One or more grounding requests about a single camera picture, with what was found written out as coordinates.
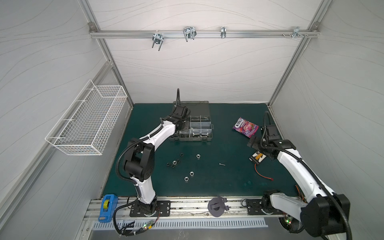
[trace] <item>vertical metal post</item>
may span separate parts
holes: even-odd
[[[311,22],[308,25],[308,30],[317,30],[319,27],[319,23],[324,17],[329,5],[331,4],[333,0],[322,0],[320,3],[318,9],[316,10],[315,15],[313,16]],[[289,62],[287,68],[285,69],[285,72],[281,76],[281,79],[279,83],[277,84],[275,91],[272,94],[271,99],[268,102],[268,106],[272,106],[273,103],[276,101],[277,96],[279,95],[281,89],[283,88],[285,82],[291,75],[293,69],[295,68],[295,65],[297,61],[299,60],[300,56],[304,52],[305,48],[308,46],[308,43],[311,39],[310,38],[303,38],[299,45],[297,46],[295,53],[293,54],[291,61]]]
[[[78,2],[80,4],[81,9],[83,10],[83,13],[84,13],[88,23],[94,23],[95,24],[94,27],[96,28],[96,31],[99,30],[100,29],[99,24],[97,23],[96,18],[93,15],[93,12],[92,12],[91,7],[90,7],[90,5],[88,3],[88,0],[78,0]],[[128,101],[129,106],[131,108],[133,108],[134,103],[132,101],[131,96],[129,95],[127,86],[125,85],[125,83],[124,83],[124,81],[123,81],[123,79],[121,77],[119,69],[116,66],[115,60],[112,57],[111,51],[108,48],[107,42],[105,41],[105,39],[100,39],[100,38],[97,39],[97,41],[98,41],[98,43],[99,43],[99,45],[101,47],[101,50],[103,51],[105,57],[107,58],[107,60],[111,61],[113,63],[112,72],[115,75],[118,83],[120,85],[122,85],[124,91],[127,93],[127,101]]]

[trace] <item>wavy line pattern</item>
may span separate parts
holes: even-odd
[[[7,1],[0,13],[1,202],[106,58],[77,0]],[[105,84],[111,83],[112,72]],[[75,238],[89,200],[100,192],[127,111],[126,105],[102,156],[55,152],[0,239]]]
[[[355,239],[383,234],[383,8],[334,1],[272,107],[316,174],[351,201]]]
[[[102,30],[292,29],[307,28],[320,0],[177,1],[90,0]]]
[[[164,44],[161,51],[131,51],[151,41],[107,42],[136,103],[172,102],[169,96],[176,88],[185,101],[267,102],[298,44],[277,38],[177,39]]]

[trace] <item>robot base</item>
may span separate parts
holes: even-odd
[[[144,204],[142,202],[136,202],[132,205],[131,212],[129,213],[130,217],[157,217],[158,211],[154,211],[153,213],[145,213],[146,208],[148,206],[143,205],[150,205],[150,204]],[[160,217],[169,217],[170,214],[170,201],[157,201],[157,205],[155,209],[158,208],[160,211]]]

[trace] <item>gray floor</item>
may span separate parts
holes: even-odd
[[[299,234],[290,234],[282,228],[276,218],[265,218],[267,228],[242,228],[242,229],[179,229],[179,230],[149,230],[134,238],[136,240],[194,240],[194,239],[209,239],[209,240],[240,240],[240,239],[273,239],[273,240],[311,240],[304,230]],[[92,231],[91,240],[120,240],[115,231]]]

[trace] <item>horizontal metal rail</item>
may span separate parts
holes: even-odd
[[[92,38],[151,38],[153,34],[161,34],[164,38],[185,38],[182,30],[172,31],[96,31]],[[222,38],[220,30],[196,30],[195,38]],[[319,31],[299,30],[297,38],[317,38]],[[227,30],[225,38],[291,38],[294,30]]]

